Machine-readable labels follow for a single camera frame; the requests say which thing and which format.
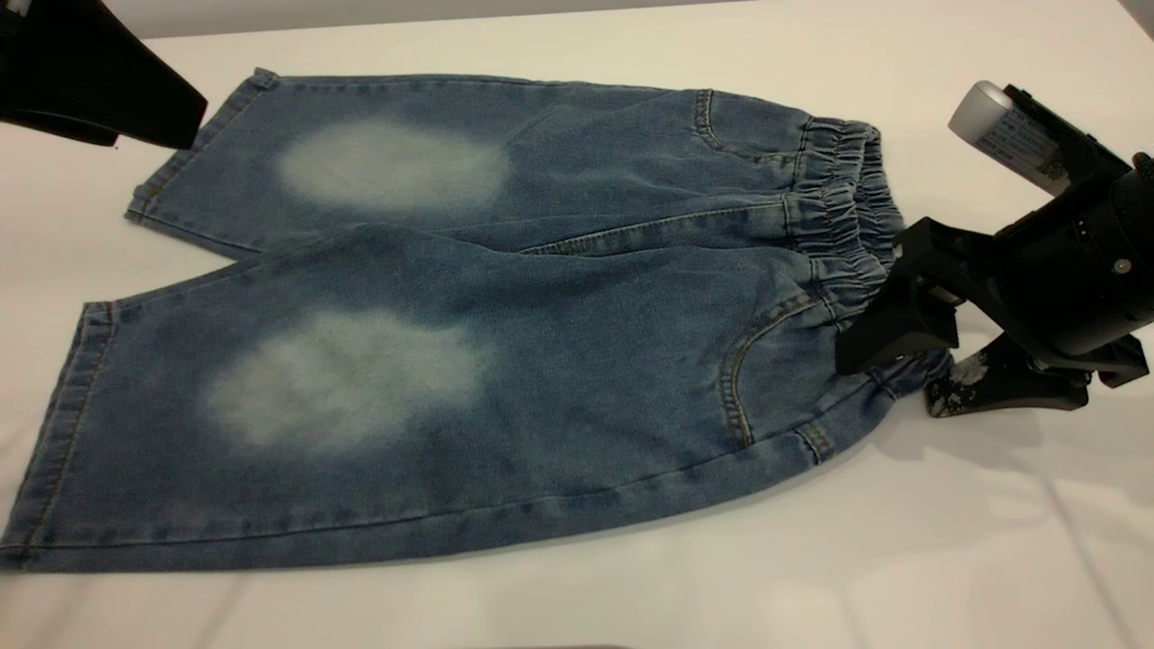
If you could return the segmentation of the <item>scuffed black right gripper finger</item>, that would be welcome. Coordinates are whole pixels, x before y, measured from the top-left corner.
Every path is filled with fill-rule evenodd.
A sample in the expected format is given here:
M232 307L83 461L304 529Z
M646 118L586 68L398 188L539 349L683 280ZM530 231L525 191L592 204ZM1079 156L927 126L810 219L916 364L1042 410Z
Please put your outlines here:
M1005 409L1073 411L1088 403L1092 374L1037 361L1006 335L956 361L929 383L929 415L962 416Z

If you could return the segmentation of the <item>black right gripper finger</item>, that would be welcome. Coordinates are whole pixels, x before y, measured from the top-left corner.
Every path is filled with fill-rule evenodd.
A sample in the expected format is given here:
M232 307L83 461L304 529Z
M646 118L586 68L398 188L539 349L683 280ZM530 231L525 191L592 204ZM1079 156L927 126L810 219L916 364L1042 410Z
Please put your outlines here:
M834 370L852 375L900 357L957 348L956 306L917 288L884 288L834 344Z

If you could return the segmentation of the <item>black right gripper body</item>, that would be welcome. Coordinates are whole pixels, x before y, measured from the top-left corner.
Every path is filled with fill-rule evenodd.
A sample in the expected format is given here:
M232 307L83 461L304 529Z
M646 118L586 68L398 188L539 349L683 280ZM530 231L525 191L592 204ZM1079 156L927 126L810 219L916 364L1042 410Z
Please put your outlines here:
M1121 387L1149 374L1151 167L1091 180L997 234L923 218L897 238L890 288L971 301L1050 367Z

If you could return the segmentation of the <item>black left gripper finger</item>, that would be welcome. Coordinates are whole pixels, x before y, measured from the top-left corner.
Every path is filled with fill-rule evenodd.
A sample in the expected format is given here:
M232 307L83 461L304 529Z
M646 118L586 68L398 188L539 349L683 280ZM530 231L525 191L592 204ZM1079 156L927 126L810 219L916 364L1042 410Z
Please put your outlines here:
M5 1L1 30L5 124L105 147L197 137L207 99L103 1Z

